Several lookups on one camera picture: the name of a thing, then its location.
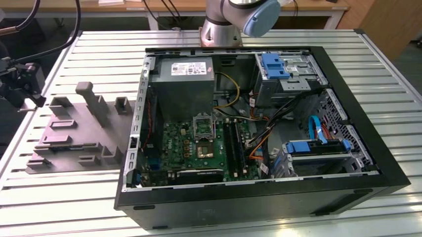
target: slotted aluminum table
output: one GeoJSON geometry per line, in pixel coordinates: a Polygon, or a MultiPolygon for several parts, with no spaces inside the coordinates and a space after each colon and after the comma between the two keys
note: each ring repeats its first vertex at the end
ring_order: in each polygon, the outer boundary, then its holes
{"type": "MultiPolygon", "coordinates": [[[[52,114],[28,112],[0,161],[0,236],[384,236],[422,233],[422,98],[366,37],[351,30],[276,30],[243,36],[244,46],[323,46],[411,185],[338,216],[307,217],[205,228],[147,232],[115,211],[119,170],[29,175],[25,163],[52,114]]],[[[48,97],[75,94],[91,81],[105,100],[136,96],[145,47],[196,47],[197,31],[83,32],[61,52],[44,89],[48,97]]]]}

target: workbench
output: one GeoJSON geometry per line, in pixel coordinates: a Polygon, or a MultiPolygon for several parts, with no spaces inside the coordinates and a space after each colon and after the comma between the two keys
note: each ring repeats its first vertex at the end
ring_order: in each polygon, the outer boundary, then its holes
{"type": "MultiPolygon", "coordinates": [[[[296,0],[298,16],[327,16],[324,29],[335,29],[343,13],[348,10],[344,0],[338,3],[326,0],[296,0]]],[[[205,16],[205,0],[172,0],[181,16],[205,16]]],[[[148,7],[155,17],[171,16],[160,0],[148,0],[148,7]]],[[[26,18],[33,6],[33,0],[1,0],[0,11],[5,18],[26,18]]],[[[143,2],[125,2],[124,5],[99,6],[99,1],[81,2],[83,17],[147,17],[151,30],[159,30],[159,25],[147,12],[143,2]]],[[[280,16],[295,14],[294,3],[280,9],[280,16]]],[[[42,0],[36,17],[75,18],[75,0],[42,0]]]]}
{"type": "MultiPolygon", "coordinates": [[[[273,30],[243,36],[244,46],[323,46],[364,112],[408,176],[411,185],[336,216],[239,223],[147,232],[113,210],[119,170],[25,173],[33,146],[52,114],[28,112],[0,160],[0,236],[384,236],[422,233],[422,97],[366,35],[352,30],[273,30]]],[[[72,103],[80,81],[107,101],[135,99],[147,47],[197,47],[197,31],[83,32],[46,78],[46,105],[54,95],[72,103]]]]}

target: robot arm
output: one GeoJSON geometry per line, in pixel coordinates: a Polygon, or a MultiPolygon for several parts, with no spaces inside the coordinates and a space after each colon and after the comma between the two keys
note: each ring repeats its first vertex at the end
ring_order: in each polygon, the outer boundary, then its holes
{"type": "Polygon", "coordinates": [[[245,35],[260,37],[273,26],[279,11],[276,0],[207,0],[201,45],[239,46],[240,29],[245,35]]]}

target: ram slot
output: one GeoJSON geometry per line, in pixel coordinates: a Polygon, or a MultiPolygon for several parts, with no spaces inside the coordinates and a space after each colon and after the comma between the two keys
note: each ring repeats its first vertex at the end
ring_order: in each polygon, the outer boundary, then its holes
{"type": "Polygon", "coordinates": [[[239,168],[239,175],[247,175],[247,168],[245,168],[245,160],[244,160],[244,152],[243,152],[243,143],[241,143],[241,136],[240,136],[240,129],[237,123],[232,123],[232,126],[236,131],[236,140],[235,140],[235,147],[236,147],[236,158],[237,158],[237,168],[239,168]]]}
{"type": "Polygon", "coordinates": [[[235,129],[232,129],[231,123],[225,123],[223,127],[224,132],[224,144],[225,144],[225,156],[227,156],[227,166],[229,177],[236,178],[241,173],[237,170],[237,160],[236,160],[236,146],[233,139],[236,139],[235,129]]]}

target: floor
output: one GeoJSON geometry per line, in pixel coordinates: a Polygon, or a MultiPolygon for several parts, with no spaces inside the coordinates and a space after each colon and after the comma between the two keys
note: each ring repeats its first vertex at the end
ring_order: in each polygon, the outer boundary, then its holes
{"type": "MultiPolygon", "coordinates": [[[[181,23],[183,29],[197,29],[203,23],[203,19],[185,18],[181,23]]],[[[44,51],[61,45],[73,30],[75,20],[65,18],[62,20],[62,27],[58,27],[52,19],[37,19],[40,28],[45,36],[45,41],[33,45],[38,51],[44,51]]],[[[168,18],[160,18],[160,23],[167,27],[173,27],[173,22],[168,18]]],[[[116,31],[116,30],[148,30],[148,23],[145,18],[119,18],[117,20],[107,20],[103,18],[83,19],[83,31],[116,31]]],[[[24,48],[17,54],[26,53],[28,49],[24,48]]],[[[53,66],[58,53],[54,53],[42,59],[38,63],[42,65],[44,75],[46,76],[53,66]]],[[[414,85],[418,92],[422,94],[422,49],[416,48],[415,43],[410,43],[406,47],[400,57],[394,62],[395,67],[402,72],[408,82],[414,85]]],[[[18,128],[20,122],[24,118],[24,113],[17,113],[16,109],[0,100],[0,158],[6,149],[9,141],[13,138],[14,132],[18,128]]]]}
{"type": "Polygon", "coordinates": [[[415,42],[407,45],[400,57],[392,63],[419,94],[422,94],[422,48],[416,47],[415,42]]]}

